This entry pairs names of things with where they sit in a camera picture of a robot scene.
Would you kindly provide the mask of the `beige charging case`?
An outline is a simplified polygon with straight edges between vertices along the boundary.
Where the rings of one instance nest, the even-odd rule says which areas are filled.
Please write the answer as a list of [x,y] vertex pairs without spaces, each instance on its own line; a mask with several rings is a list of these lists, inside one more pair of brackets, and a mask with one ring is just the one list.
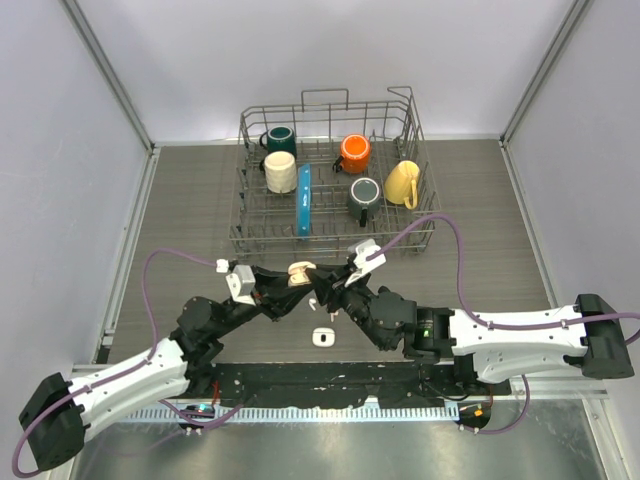
[[316,269],[317,266],[310,261],[300,261],[292,263],[287,270],[288,274],[288,286],[298,287],[303,285],[309,285],[311,280],[309,279],[306,271],[308,269]]

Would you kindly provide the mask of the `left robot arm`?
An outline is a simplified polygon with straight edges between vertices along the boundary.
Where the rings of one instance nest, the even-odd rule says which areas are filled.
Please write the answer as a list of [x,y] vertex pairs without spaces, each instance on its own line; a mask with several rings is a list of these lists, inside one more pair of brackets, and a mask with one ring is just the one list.
[[25,478],[19,459],[28,447],[35,473],[52,470],[75,457],[85,443],[137,409],[169,397],[205,397],[213,385],[209,371],[222,351],[221,338],[259,315],[279,320],[312,290],[317,267],[297,262],[284,272],[220,263],[230,296],[222,302],[196,296],[186,302],[178,326],[155,336],[149,349],[93,374],[67,380],[45,377],[19,415],[23,435],[12,470]]

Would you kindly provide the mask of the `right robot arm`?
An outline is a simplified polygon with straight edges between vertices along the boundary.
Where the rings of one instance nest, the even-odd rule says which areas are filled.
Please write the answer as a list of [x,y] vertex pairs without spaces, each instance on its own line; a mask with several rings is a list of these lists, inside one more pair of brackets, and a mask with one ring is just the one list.
[[533,312],[468,314],[419,305],[386,287],[371,291],[349,267],[305,271],[319,304],[343,310],[380,350],[400,349],[429,365],[451,358],[451,380],[465,395],[511,377],[574,367],[592,379],[634,374],[618,318],[597,294],[571,305]]

